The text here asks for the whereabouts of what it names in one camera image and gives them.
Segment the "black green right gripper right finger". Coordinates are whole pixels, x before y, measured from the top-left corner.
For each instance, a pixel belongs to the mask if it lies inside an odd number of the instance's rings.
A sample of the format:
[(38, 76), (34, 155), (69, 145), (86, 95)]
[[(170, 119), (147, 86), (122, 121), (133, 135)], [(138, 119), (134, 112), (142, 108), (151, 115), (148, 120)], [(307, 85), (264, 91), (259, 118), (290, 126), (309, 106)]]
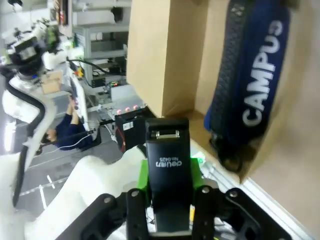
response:
[(225, 193), (204, 183), (198, 160), (191, 159), (194, 189), (193, 240), (215, 238), (215, 218), (227, 223), (236, 240), (290, 240), (291, 235), (243, 190), (231, 188)]

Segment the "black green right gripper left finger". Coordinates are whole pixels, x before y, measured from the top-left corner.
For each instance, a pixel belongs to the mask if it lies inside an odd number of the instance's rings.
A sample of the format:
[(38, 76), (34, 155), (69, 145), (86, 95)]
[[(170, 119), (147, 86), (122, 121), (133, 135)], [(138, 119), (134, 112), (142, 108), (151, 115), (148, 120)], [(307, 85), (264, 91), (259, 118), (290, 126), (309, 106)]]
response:
[(127, 240), (148, 240), (146, 160), (141, 163), (138, 182), (143, 186), (122, 192), (118, 197), (108, 193), (98, 196), (74, 221), (74, 238), (106, 240), (125, 225)]

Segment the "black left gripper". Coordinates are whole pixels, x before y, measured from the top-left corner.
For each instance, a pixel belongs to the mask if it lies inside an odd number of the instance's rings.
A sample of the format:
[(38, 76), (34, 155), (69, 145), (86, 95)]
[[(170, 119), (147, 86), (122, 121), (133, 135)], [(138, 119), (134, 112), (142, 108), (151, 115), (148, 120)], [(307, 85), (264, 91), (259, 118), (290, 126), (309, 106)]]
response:
[(17, 41), (8, 47), (8, 56), (13, 67), (22, 75), (38, 75), (42, 66), (42, 55), (45, 49), (38, 39), (33, 36), (22, 41)]

